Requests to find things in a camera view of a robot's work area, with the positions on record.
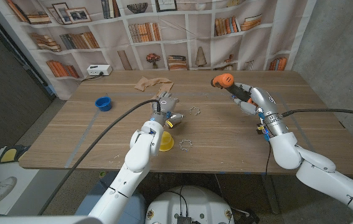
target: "blue cup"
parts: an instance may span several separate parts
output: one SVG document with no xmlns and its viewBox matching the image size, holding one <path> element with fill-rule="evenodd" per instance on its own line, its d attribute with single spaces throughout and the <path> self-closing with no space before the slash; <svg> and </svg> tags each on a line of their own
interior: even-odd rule
<svg viewBox="0 0 353 224">
<path fill-rule="evenodd" d="M 108 96 L 100 97 L 99 99 L 96 100 L 95 105 L 101 111 L 109 111 L 111 109 L 111 99 Z"/>
</svg>

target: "small debris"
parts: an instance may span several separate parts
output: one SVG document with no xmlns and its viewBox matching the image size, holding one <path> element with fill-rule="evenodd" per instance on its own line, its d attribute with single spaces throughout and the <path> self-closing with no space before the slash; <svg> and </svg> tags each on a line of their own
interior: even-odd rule
<svg viewBox="0 0 353 224">
<path fill-rule="evenodd" d="M 196 110 L 197 110 L 197 112 L 196 112 L 194 115 L 198 115 L 199 113 L 201 113 L 200 108 L 197 108 L 197 107 L 193 106 L 192 108 L 190 108 L 189 114 L 192 114 L 192 110 L 193 110 L 193 109 L 196 109 Z"/>
<path fill-rule="evenodd" d="M 188 143 L 190 144 L 190 147 L 193 147 L 193 143 L 191 142 L 191 140 L 188 140 L 188 139 L 183 139 L 181 142 L 179 142 L 179 147 L 180 147 L 182 150 L 188 152 L 189 149 L 183 148 L 183 146 L 182 146 L 182 144 L 183 144 L 184 142 L 188 142 Z"/>
</svg>

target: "white robot body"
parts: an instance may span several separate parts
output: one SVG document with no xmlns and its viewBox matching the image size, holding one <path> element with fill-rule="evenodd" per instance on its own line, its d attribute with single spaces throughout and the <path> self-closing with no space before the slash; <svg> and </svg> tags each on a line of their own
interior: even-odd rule
<svg viewBox="0 0 353 224">
<path fill-rule="evenodd" d="M 179 193 L 181 187 L 175 187 L 169 191 Z M 152 223 L 177 223 L 181 214 L 186 217 L 186 204 L 183 198 L 172 192 L 164 192 L 158 196 L 147 209 L 146 224 Z M 230 206 L 217 194 L 198 186 L 183 186 L 181 195 L 185 198 L 188 208 L 188 217 L 191 221 L 199 223 L 229 223 L 232 210 Z"/>
</svg>

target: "white power strip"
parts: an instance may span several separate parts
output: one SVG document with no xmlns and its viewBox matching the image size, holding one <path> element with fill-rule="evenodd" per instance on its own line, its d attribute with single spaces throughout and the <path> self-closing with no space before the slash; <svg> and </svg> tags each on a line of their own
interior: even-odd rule
<svg viewBox="0 0 353 224">
<path fill-rule="evenodd" d="M 103 72 L 103 75 L 110 75 L 113 71 L 111 65 L 89 65 L 87 70 L 90 76 L 100 75 L 100 72 Z"/>
</svg>

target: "gray wall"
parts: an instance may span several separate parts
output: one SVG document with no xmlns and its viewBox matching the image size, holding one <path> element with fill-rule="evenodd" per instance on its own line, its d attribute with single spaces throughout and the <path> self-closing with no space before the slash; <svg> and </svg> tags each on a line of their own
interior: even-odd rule
<svg viewBox="0 0 353 224">
<path fill-rule="evenodd" d="M 353 110 L 353 1 L 317 1 L 293 70 L 329 108 Z M 336 115 L 353 135 L 353 114 Z"/>
</svg>

